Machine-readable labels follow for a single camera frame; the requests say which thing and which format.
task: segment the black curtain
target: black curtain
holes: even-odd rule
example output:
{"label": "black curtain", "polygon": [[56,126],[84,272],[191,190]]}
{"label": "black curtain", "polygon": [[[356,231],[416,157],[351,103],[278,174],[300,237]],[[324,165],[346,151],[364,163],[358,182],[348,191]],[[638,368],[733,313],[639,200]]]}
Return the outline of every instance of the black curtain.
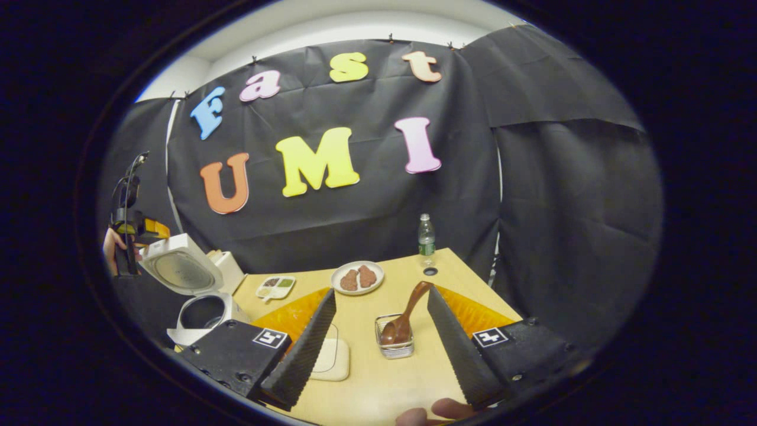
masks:
{"label": "black curtain", "polygon": [[[423,51],[436,58],[440,81],[415,77],[401,56]],[[335,83],[329,61],[362,52],[362,80]],[[281,72],[280,91],[268,99],[239,100],[248,78]],[[382,261],[417,253],[421,213],[429,213],[437,247],[451,248],[488,279],[497,235],[497,149],[459,51],[420,42],[335,42],[274,55],[225,74],[182,102],[169,143],[169,184],[185,231],[204,249],[231,251],[249,273],[336,268],[356,260]],[[190,112],[213,89],[222,122],[206,139]],[[397,120],[427,117],[428,138],[441,168],[409,174]],[[276,143],[302,137],[315,152],[333,127],[349,127],[349,150],[360,182],[286,198]],[[225,196],[235,193],[231,155],[247,152],[248,203],[219,215],[208,206],[200,169],[220,161]]]}
{"label": "black curtain", "polygon": [[653,270],[662,181],[623,96],[530,26],[463,50],[500,150],[495,290],[585,349],[623,325]]}
{"label": "black curtain", "polygon": [[[137,102],[114,132],[98,181],[100,202],[96,227],[101,239],[107,229],[113,189],[134,158],[145,151],[150,154],[136,171],[141,184],[133,208],[166,225],[171,235],[179,233],[166,177],[166,133],[174,102],[173,99]],[[139,328],[156,343],[173,346],[166,329],[176,326],[179,310],[188,297],[174,293],[146,273],[114,280],[113,285],[122,306]]]}

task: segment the plastic water bottle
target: plastic water bottle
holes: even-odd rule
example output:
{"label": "plastic water bottle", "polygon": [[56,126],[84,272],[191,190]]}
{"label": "plastic water bottle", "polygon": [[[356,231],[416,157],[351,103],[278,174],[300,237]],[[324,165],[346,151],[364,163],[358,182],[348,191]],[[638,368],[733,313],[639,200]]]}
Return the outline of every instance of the plastic water bottle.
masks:
{"label": "plastic water bottle", "polygon": [[424,268],[434,266],[435,241],[434,225],[431,224],[428,213],[424,213],[421,215],[421,224],[418,226],[418,252],[422,256],[421,265]]}

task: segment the ceiling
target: ceiling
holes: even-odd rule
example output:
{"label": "ceiling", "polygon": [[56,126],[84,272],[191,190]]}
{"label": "ceiling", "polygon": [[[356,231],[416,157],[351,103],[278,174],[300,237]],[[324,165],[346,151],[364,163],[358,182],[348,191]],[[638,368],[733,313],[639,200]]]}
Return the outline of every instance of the ceiling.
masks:
{"label": "ceiling", "polygon": [[364,11],[408,11],[437,15],[487,32],[524,23],[515,15],[481,0],[281,0],[252,11],[185,54],[213,62],[239,46],[275,31],[322,17]]}

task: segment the person's hand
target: person's hand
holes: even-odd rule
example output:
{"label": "person's hand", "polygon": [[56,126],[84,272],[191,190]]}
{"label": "person's hand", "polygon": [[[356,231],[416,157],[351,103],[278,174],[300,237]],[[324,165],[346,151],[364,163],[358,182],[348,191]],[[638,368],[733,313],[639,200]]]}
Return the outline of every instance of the person's hand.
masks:
{"label": "person's hand", "polygon": [[433,426],[437,424],[451,423],[452,420],[461,420],[475,414],[473,407],[458,403],[451,398],[442,398],[431,406],[431,412],[439,417],[450,420],[429,420],[426,411],[422,408],[409,409],[400,414],[395,420],[397,426]]}
{"label": "person's hand", "polygon": [[[121,235],[110,228],[105,233],[105,240],[102,243],[102,254],[105,255],[105,261],[108,268],[111,270],[111,274],[118,275],[118,267],[116,266],[116,246],[119,246],[122,250],[126,250],[126,243],[121,239]],[[134,257],[136,260],[142,260],[139,255],[139,249],[134,247]]]}

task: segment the foam letter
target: foam letter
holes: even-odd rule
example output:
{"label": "foam letter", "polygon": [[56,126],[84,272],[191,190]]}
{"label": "foam letter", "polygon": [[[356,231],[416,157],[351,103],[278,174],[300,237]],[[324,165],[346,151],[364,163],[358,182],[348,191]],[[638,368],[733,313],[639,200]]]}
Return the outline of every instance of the foam letter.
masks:
{"label": "foam letter", "polygon": [[299,136],[277,143],[276,150],[280,151],[284,157],[286,175],[286,186],[282,190],[284,196],[299,196],[307,191],[307,185],[300,180],[300,172],[314,190],[319,190],[327,166],[329,177],[326,178],[326,186],[329,188],[354,185],[360,181],[360,175],[352,169],[350,160],[347,140],[351,134],[352,130],[347,127],[327,130],[315,154]]}
{"label": "foam letter", "polygon": [[434,153],[431,152],[431,143],[428,141],[426,127],[429,122],[426,117],[411,117],[394,123],[394,126],[405,136],[407,156],[410,159],[405,165],[407,173],[434,171],[441,167],[441,161],[434,157]]}
{"label": "foam letter", "polygon": [[329,71],[329,76],[335,82],[360,80],[368,75],[368,65],[366,56],[360,52],[342,53],[331,59],[329,65],[333,70]]}
{"label": "foam letter", "polygon": [[239,100],[243,102],[254,101],[258,98],[270,98],[279,92],[279,77],[281,73],[278,71],[263,71],[262,73],[255,74],[247,80],[247,87],[245,87],[241,93],[239,93]]}
{"label": "foam letter", "polygon": [[221,117],[216,117],[213,113],[220,113],[223,109],[223,102],[218,99],[226,89],[221,86],[213,89],[210,95],[205,96],[205,99],[200,102],[195,109],[192,110],[189,117],[194,117],[197,120],[197,124],[200,125],[200,139],[206,140],[213,130],[221,124]]}
{"label": "foam letter", "polygon": [[226,162],[234,173],[234,187],[236,192],[232,198],[226,198],[221,191],[220,172],[223,164],[220,162],[210,163],[200,170],[200,176],[205,181],[205,196],[210,209],[218,214],[226,215],[233,213],[247,204],[250,190],[247,184],[247,170],[245,163],[250,159],[247,152],[240,152],[229,157]]}
{"label": "foam letter", "polygon": [[428,64],[436,64],[436,58],[426,56],[424,52],[408,53],[402,57],[405,61],[410,61],[410,69],[413,70],[413,74],[419,78],[419,80],[428,81],[431,83],[441,80],[441,74],[431,71],[431,66]]}

